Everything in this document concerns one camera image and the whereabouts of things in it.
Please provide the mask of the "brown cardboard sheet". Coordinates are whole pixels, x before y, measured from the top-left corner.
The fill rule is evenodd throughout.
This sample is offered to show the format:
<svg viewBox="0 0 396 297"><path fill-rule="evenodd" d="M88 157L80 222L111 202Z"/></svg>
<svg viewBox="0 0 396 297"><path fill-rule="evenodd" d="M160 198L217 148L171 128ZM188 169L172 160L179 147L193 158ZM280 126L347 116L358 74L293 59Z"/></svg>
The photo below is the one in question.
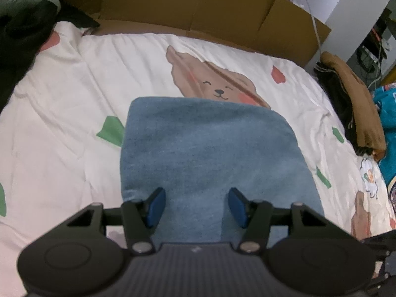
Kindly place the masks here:
<svg viewBox="0 0 396 297"><path fill-rule="evenodd" d="M65 0L100 34L165 33L286 58L306 66L330 28L288 0Z"/></svg>

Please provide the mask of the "black garment under brown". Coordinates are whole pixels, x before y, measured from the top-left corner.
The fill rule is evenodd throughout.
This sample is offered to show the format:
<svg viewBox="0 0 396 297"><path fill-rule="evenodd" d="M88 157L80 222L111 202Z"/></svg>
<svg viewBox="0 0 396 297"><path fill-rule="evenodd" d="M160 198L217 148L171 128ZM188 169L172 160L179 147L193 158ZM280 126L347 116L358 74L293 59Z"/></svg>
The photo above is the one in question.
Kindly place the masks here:
<svg viewBox="0 0 396 297"><path fill-rule="evenodd" d="M364 154L371 155L373 149L360 147L357 144L352 101L338 73L322 62L317 62L313 71L318 78L318 84L330 99L330 103L332 103L332 107L344 127L346 139L351 142L356 154L359 156L363 156Z"/></svg>

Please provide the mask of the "cream bear print duvet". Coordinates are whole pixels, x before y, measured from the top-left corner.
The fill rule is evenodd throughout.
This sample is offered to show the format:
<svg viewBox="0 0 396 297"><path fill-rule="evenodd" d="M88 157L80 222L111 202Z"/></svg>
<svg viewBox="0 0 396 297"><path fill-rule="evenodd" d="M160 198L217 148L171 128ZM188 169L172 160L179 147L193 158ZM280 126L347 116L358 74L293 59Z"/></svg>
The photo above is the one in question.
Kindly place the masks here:
<svg viewBox="0 0 396 297"><path fill-rule="evenodd" d="M23 248L80 209L158 187L153 237L237 241L230 188L300 201L357 239L395 228L374 158L294 62L170 34L56 25L1 112L1 295L22 296Z"/></svg>

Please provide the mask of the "dark grey blanket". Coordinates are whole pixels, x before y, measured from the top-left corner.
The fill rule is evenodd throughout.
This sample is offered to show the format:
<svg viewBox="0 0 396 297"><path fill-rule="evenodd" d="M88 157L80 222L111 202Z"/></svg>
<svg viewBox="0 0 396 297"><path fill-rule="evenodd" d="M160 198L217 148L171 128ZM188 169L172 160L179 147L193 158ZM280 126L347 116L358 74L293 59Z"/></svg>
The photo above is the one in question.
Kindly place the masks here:
<svg viewBox="0 0 396 297"><path fill-rule="evenodd" d="M48 0L23 7L15 15L1 16L1 108L15 85L25 76L40 48L53 33L56 22L71 22L78 28L98 28L99 22L65 3L64 11Z"/></svg>

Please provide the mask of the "brown folded garment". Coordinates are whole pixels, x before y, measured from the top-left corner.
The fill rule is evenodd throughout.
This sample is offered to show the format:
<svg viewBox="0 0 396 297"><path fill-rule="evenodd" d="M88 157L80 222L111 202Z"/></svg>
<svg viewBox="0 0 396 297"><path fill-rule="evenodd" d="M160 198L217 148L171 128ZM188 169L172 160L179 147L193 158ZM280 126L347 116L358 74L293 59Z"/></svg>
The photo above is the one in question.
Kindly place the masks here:
<svg viewBox="0 0 396 297"><path fill-rule="evenodd" d="M371 156L376 161L381 160L387 148L385 134L367 86L338 56L332 55L330 52L323 52L319 62L333 68L338 73L350 96L358 146L373 149Z"/></svg>

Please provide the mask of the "teal patterned cloth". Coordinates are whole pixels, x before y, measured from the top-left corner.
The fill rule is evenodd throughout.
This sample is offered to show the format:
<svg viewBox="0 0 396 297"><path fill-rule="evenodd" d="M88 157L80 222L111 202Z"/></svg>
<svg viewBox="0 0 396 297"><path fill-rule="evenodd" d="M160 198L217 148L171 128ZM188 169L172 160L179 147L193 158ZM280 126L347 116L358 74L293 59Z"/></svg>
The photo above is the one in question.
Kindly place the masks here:
<svg viewBox="0 0 396 297"><path fill-rule="evenodd" d="M395 82L377 88L373 93L381 125L385 134L386 150L379 168L387 186L392 208L395 211L396 174L396 89Z"/></svg>

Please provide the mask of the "light blue denim pants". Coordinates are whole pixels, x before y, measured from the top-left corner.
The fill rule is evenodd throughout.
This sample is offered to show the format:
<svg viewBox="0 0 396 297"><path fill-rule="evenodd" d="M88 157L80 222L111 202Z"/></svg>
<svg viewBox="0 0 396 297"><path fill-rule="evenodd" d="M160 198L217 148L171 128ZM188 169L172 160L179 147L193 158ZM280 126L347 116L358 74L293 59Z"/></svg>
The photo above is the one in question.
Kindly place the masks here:
<svg viewBox="0 0 396 297"><path fill-rule="evenodd" d="M164 188L164 213L153 234L162 243L238 243L243 230L227 204L246 198L323 212L320 195L291 126L278 113L215 100L141 97L125 126L120 174L124 200Z"/></svg>

